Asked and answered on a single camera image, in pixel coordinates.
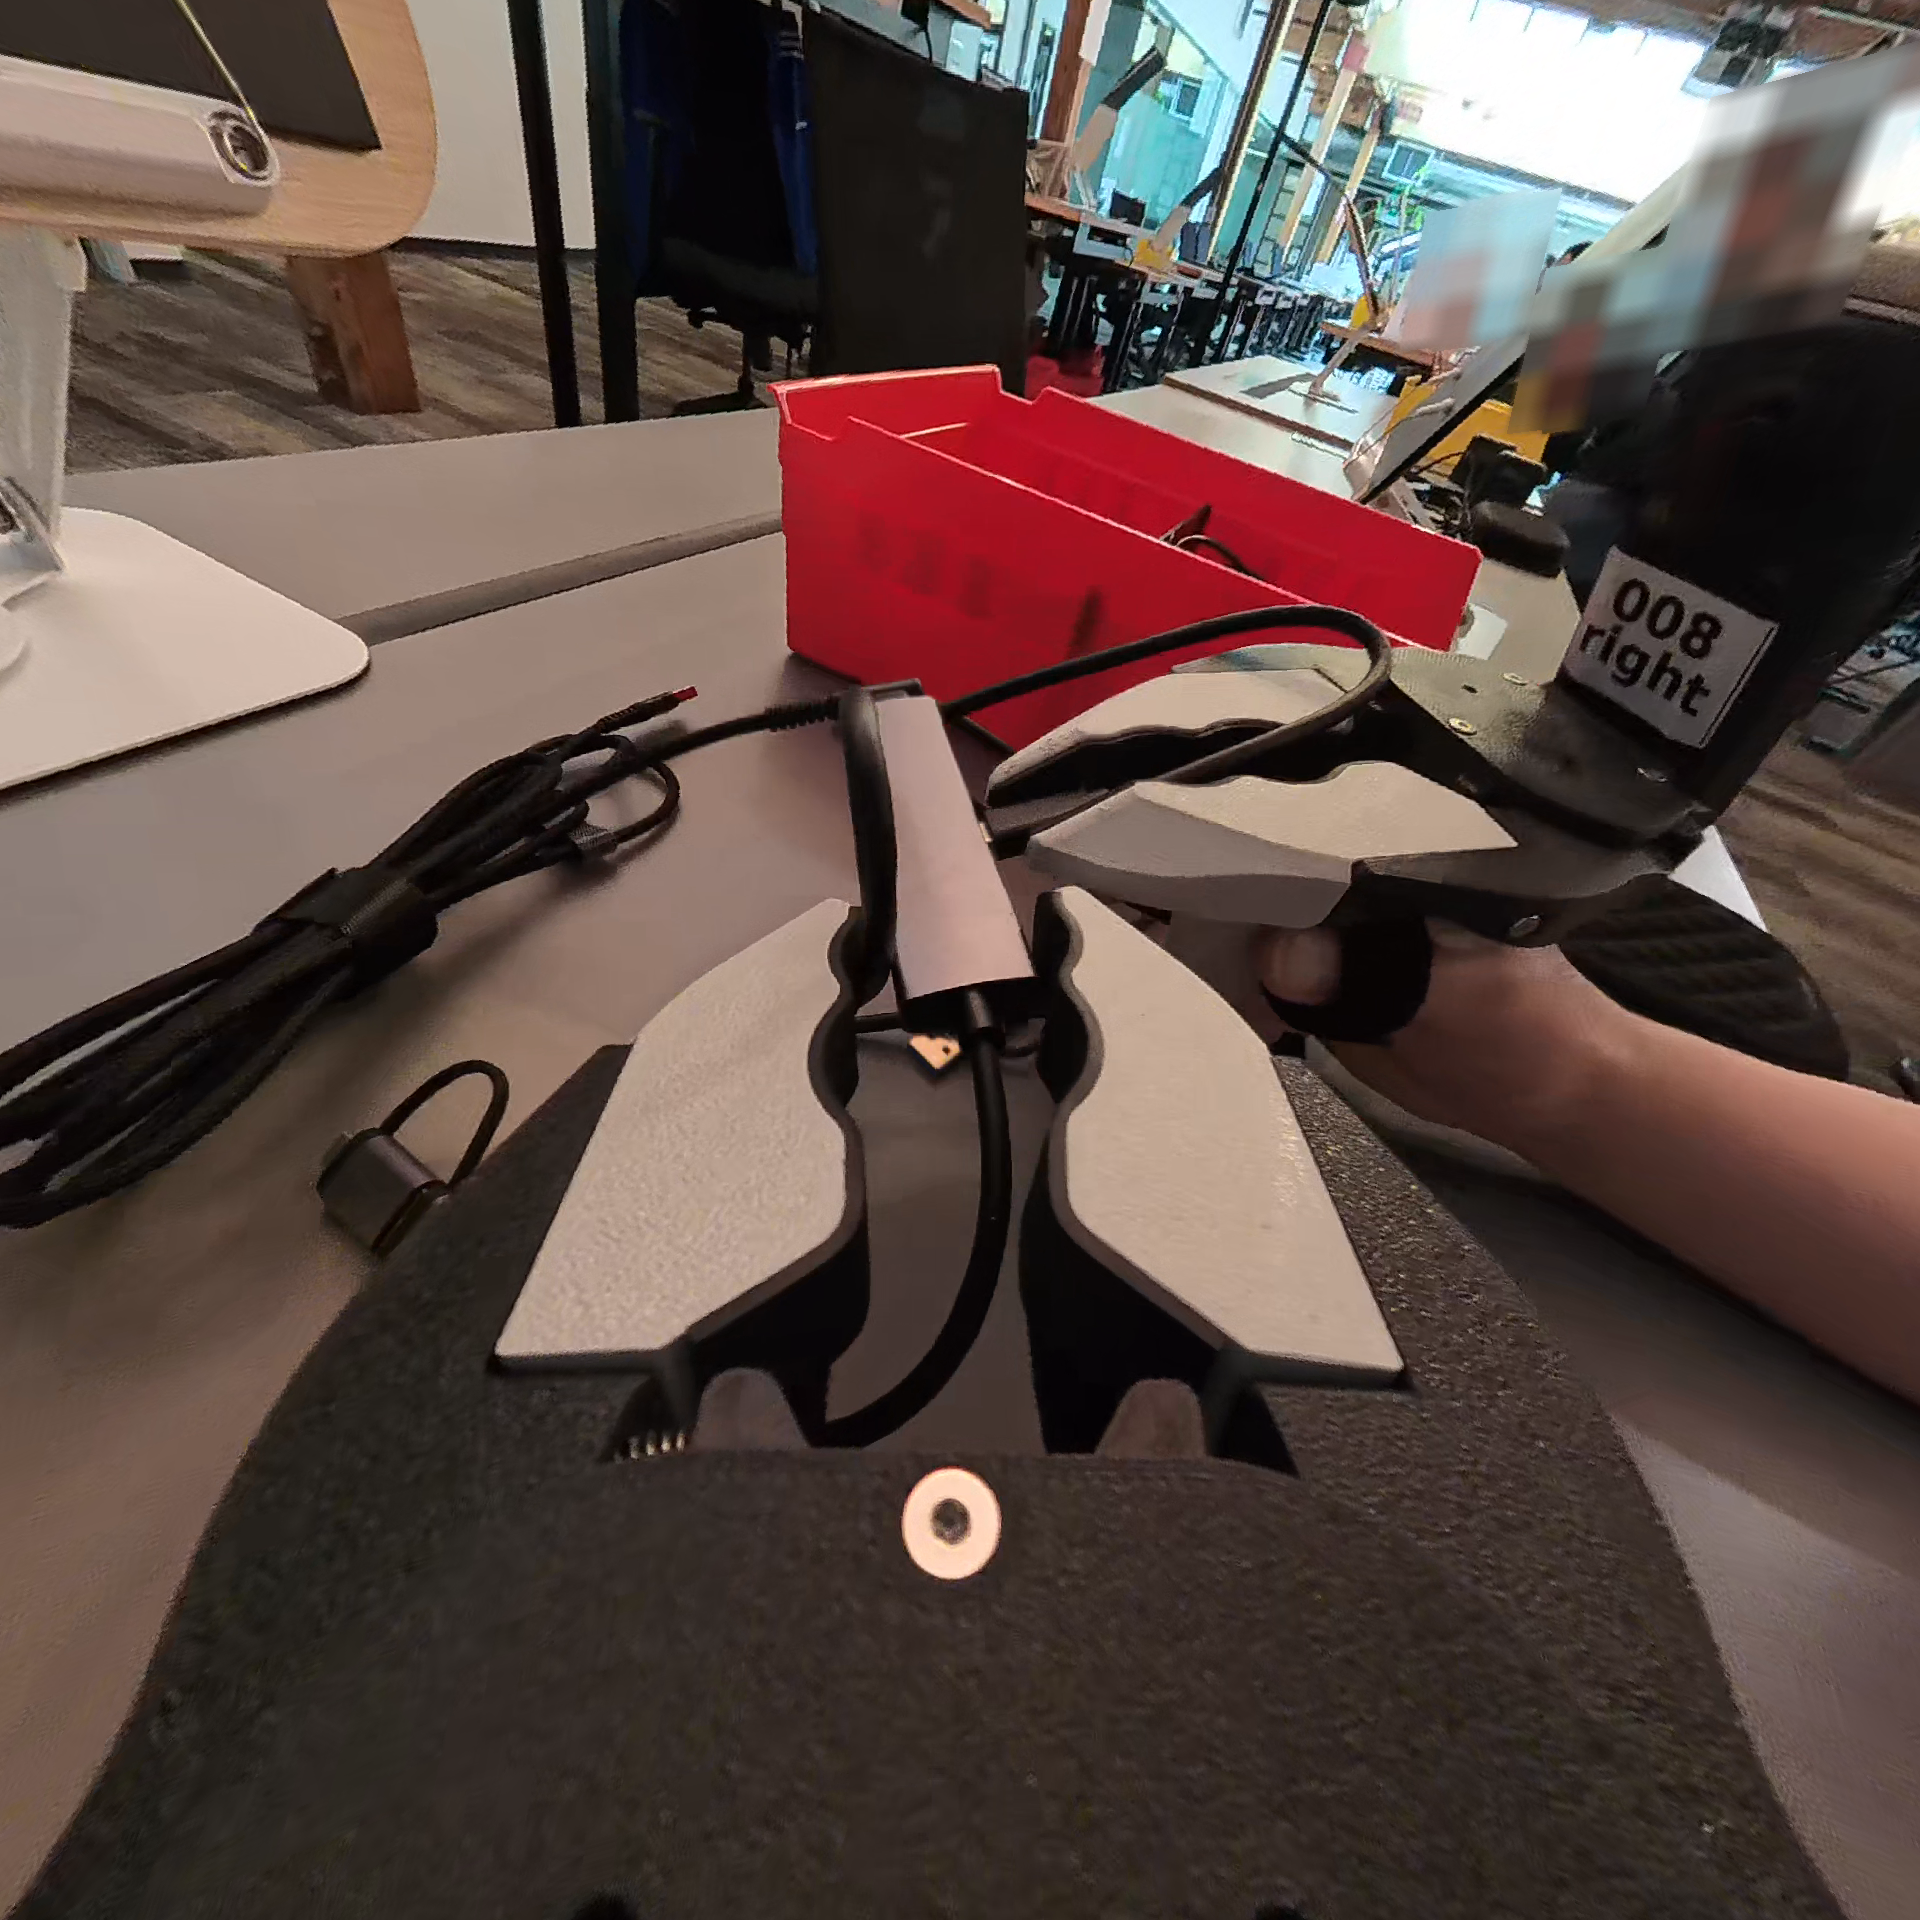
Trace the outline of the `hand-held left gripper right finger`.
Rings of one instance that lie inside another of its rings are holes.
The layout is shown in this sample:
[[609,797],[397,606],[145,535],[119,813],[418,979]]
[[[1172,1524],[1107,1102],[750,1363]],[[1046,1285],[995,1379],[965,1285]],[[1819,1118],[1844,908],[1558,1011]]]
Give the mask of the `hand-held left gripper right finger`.
[[1057,990],[1046,1207],[1095,1268],[1254,1380],[1394,1385],[1403,1357],[1239,1007],[1090,891],[1037,900]]

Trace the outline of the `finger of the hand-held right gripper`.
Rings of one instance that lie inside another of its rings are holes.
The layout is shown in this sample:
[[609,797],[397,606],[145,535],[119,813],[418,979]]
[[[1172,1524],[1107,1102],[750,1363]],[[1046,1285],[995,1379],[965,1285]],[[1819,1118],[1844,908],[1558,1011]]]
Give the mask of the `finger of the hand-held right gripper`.
[[1076,714],[1004,761],[991,818],[1125,815],[1239,779],[1300,785],[1353,756],[1389,679],[1361,700],[1350,660],[1172,669]]
[[1476,799],[1393,761],[1353,761],[1315,781],[1133,781],[1036,831],[1025,855],[1060,884],[1131,906],[1311,927],[1332,914],[1367,859],[1514,846],[1514,835]]

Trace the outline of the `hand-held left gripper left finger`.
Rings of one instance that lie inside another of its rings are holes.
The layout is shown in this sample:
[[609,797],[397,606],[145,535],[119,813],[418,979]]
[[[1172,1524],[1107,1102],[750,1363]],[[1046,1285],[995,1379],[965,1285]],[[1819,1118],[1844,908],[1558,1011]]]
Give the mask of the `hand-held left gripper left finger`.
[[855,934],[858,910],[830,897],[636,1036],[495,1340],[500,1365],[662,1357],[853,1249]]

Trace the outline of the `grey usb hub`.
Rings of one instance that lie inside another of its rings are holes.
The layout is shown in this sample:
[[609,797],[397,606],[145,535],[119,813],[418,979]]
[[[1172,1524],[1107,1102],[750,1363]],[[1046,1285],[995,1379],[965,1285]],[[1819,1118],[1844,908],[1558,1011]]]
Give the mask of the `grey usb hub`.
[[925,1027],[958,1027],[970,997],[1014,1025],[1041,982],[942,714],[885,690],[876,717],[895,830],[895,998]]

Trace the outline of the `red plastic bin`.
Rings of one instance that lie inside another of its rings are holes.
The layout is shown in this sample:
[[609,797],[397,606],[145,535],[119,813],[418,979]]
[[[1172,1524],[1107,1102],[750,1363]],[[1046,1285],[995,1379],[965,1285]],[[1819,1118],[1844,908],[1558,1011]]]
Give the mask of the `red plastic bin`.
[[787,382],[787,646],[862,683],[980,689],[1250,610],[1356,613],[1445,653],[1482,555],[1389,511],[995,367]]

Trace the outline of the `person's right forearm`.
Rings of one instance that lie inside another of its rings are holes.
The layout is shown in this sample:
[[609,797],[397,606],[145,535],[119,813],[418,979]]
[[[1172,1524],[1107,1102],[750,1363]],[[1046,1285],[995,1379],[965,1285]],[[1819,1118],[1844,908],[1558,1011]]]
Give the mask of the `person's right forearm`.
[[1917,1109],[1626,1014],[1532,1123],[1566,1188],[1917,1403]]

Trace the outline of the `person's right hand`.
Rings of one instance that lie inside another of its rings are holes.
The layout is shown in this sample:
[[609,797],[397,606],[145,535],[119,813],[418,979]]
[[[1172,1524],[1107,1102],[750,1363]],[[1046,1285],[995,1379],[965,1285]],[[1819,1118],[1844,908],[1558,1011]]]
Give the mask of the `person's right hand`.
[[1644,1022],[1556,949],[1493,945],[1428,922],[1430,972],[1413,1020],[1379,1042],[1319,1046],[1418,1123],[1543,1169],[1644,1052]]

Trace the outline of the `dark ribbed object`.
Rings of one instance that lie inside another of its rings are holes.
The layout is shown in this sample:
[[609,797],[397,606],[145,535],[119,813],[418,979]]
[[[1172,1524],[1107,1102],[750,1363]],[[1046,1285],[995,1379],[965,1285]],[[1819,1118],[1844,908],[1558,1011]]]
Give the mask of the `dark ribbed object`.
[[1733,908],[1665,878],[1574,927],[1570,967],[1628,1013],[1791,1071],[1853,1066],[1810,972]]

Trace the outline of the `tilted black board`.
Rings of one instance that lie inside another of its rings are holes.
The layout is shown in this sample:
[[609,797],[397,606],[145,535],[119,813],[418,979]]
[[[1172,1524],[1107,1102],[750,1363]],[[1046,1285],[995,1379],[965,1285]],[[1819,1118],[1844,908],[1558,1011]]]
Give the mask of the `tilted black board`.
[[1393,414],[1343,462],[1350,499],[1361,505],[1375,501],[1461,429],[1467,438],[1493,434],[1493,428],[1470,428],[1470,420],[1518,377],[1525,348],[1525,333],[1471,348],[1450,370],[1406,389]]

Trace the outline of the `black rectangular panel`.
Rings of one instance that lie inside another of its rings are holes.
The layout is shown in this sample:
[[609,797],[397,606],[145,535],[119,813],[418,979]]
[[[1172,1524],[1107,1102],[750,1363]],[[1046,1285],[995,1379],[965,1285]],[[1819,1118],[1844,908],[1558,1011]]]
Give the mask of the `black rectangular panel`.
[[835,12],[802,30],[818,229],[806,373],[995,367],[1025,390],[1027,102]]

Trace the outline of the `blue office chair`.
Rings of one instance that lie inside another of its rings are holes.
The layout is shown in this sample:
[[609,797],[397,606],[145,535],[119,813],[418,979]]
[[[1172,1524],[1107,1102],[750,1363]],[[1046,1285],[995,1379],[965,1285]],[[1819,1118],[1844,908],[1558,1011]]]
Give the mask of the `blue office chair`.
[[802,348],[818,314],[818,217],[797,12],[622,5],[617,98],[636,297]]

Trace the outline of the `black boom pole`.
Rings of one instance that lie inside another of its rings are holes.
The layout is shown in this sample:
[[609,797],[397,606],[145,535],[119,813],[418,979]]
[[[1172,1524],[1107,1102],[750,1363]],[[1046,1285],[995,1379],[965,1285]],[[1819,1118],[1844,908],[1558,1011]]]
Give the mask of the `black boom pole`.
[[561,197],[561,148],[539,3],[505,3],[519,140],[534,235],[534,276],[555,428],[582,422],[579,345]]

